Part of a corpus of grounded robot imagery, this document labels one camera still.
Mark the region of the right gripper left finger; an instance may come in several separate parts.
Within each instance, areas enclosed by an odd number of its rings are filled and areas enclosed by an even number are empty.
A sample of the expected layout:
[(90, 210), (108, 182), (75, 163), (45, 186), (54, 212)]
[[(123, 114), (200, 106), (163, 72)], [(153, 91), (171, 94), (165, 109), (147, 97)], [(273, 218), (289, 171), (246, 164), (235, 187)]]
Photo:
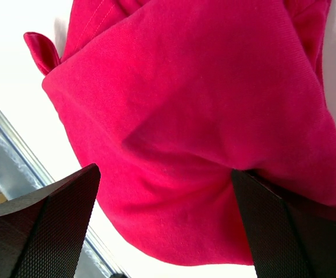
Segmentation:
[(90, 164), (0, 204), (0, 277), (73, 277), (100, 177)]

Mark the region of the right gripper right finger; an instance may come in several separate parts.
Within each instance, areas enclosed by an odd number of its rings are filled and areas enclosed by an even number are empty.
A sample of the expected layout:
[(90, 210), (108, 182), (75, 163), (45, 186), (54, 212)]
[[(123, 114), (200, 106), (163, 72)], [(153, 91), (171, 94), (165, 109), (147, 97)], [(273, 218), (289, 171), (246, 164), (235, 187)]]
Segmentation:
[(233, 189), (258, 277), (336, 277), (336, 208), (234, 170)]

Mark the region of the magenta t shirt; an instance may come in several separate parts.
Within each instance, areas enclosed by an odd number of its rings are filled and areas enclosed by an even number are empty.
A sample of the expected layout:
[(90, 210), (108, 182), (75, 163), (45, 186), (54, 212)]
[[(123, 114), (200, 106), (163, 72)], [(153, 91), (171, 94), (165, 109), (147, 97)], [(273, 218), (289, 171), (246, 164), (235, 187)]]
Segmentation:
[(24, 35), (128, 243), (175, 265), (251, 265), (234, 169), (336, 207), (322, 73), (330, 4), (74, 1), (62, 56)]

